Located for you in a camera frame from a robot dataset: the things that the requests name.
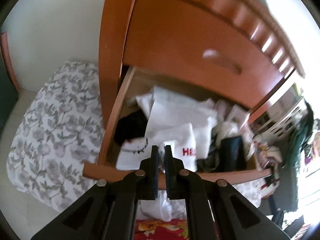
floral fabric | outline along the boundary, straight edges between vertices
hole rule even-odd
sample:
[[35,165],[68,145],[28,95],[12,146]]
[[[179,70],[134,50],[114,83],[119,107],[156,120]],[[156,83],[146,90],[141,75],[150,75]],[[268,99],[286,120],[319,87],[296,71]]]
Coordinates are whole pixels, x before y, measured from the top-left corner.
[[58,212],[95,183],[82,176],[104,136],[98,69],[66,62],[38,92],[18,127],[7,160],[10,181]]

pile of clothes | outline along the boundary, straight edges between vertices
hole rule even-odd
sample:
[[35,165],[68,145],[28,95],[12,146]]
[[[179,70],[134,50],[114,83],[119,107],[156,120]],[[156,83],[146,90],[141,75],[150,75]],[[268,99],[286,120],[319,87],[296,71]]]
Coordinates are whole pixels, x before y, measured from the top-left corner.
[[[249,113],[238,105],[231,107],[224,100],[215,103],[210,98],[197,101],[158,86],[127,104],[137,104],[140,110],[120,119],[116,127],[114,139],[121,145],[118,170],[139,169],[141,160],[150,157],[152,145],[159,147],[163,172],[166,145],[186,169],[202,172],[245,170],[255,152],[254,134],[247,124]],[[240,192],[242,186],[235,185]],[[247,182],[244,188],[241,193],[259,206],[259,182]],[[138,219],[170,221],[184,216],[184,201],[168,200],[165,191],[159,191],[156,201],[140,201],[137,211]]]

closed drawer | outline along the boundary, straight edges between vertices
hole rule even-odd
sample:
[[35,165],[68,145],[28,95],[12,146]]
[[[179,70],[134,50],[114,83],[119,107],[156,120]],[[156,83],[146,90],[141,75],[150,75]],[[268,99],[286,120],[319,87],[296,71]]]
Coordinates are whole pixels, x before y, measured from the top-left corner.
[[[98,163],[85,163],[84,176],[93,179],[105,179],[108,182],[115,182],[123,179],[125,175],[130,173],[130,171],[118,171],[115,168],[115,163],[120,150],[120,147],[113,142],[116,125],[119,118],[128,115],[130,112],[138,110],[137,106],[127,106],[126,101],[135,95],[141,95],[148,92],[154,85],[186,94],[198,100],[212,98],[216,101],[221,98],[221,96],[213,93],[212,91],[208,91],[201,87],[161,74],[146,71],[145,69],[131,67],[124,78],[108,120],[106,133],[98,157]],[[270,175],[270,170],[258,171],[256,169],[255,161],[256,160],[254,158],[249,161],[247,171],[200,173],[200,176],[203,179],[210,181],[226,179],[231,184],[237,184]],[[159,189],[166,189],[165,176],[161,172],[159,174]]]
[[202,86],[249,109],[283,77],[240,31],[182,0],[136,0],[123,61]]

